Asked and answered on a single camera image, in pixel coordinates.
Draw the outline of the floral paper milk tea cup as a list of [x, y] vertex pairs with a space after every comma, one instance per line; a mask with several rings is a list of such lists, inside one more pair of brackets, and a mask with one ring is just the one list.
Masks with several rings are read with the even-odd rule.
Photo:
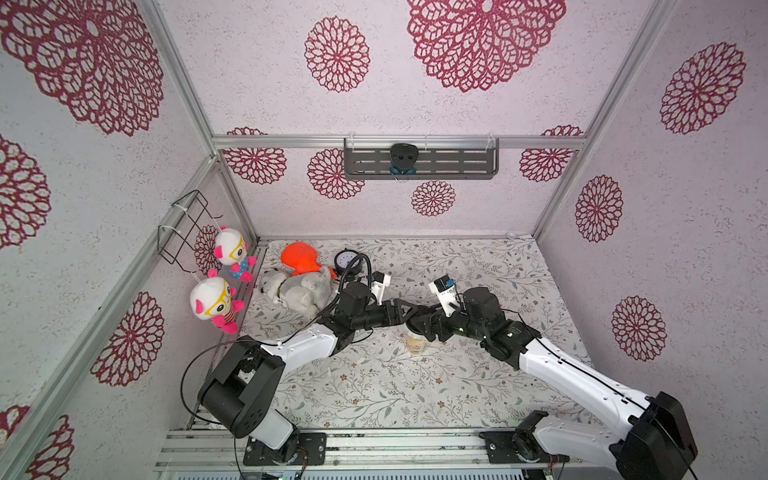
[[407, 336], [405, 338], [405, 346], [412, 355], [421, 355], [428, 346], [428, 341], [422, 337]]

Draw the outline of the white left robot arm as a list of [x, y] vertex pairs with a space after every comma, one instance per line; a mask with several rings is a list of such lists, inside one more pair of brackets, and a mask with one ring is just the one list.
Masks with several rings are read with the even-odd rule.
[[248, 437], [272, 462], [288, 464], [301, 446], [299, 428], [272, 407], [283, 377], [341, 352], [359, 330], [397, 327], [439, 309], [399, 298], [380, 302], [367, 285], [352, 282], [315, 321], [288, 338], [262, 342], [242, 336], [234, 341], [205, 379], [198, 401], [234, 438]]

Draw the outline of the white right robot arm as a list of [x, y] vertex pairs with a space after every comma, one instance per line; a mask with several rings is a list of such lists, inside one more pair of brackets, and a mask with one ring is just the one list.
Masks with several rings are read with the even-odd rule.
[[530, 413], [510, 436], [518, 459], [558, 457], [616, 471], [624, 479], [682, 479], [698, 455], [682, 404], [666, 392], [647, 395], [615, 381], [567, 354], [522, 315], [503, 308], [485, 287], [440, 306], [411, 306], [406, 324], [428, 341], [454, 336], [478, 341], [494, 359], [529, 374], [599, 419], [597, 426]]

